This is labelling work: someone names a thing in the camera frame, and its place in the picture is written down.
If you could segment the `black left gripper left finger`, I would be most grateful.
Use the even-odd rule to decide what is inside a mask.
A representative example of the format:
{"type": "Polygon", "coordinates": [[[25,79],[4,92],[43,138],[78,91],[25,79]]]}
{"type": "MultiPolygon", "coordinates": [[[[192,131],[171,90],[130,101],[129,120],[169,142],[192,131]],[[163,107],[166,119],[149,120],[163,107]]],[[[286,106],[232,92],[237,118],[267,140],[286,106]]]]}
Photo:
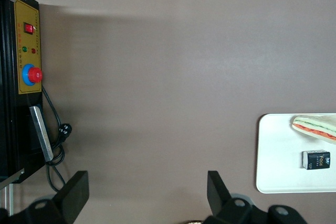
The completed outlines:
{"type": "Polygon", "coordinates": [[[51,199],[40,199],[15,215],[16,223],[74,223],[89,199],[89,175],[76,172],[51,199]]]}

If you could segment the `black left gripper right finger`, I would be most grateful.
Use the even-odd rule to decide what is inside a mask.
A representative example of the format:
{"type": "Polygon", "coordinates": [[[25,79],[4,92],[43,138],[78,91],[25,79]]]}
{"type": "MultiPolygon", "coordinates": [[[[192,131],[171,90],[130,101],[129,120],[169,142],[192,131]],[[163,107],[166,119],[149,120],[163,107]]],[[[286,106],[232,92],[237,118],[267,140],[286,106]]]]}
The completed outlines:
{"type": "Polygon", "coordinates": [[[268,223],[267,213],[241,197],[232,197],[217,171],[207,174],[207,199],[212,211],[205,223],[268,223]]]}

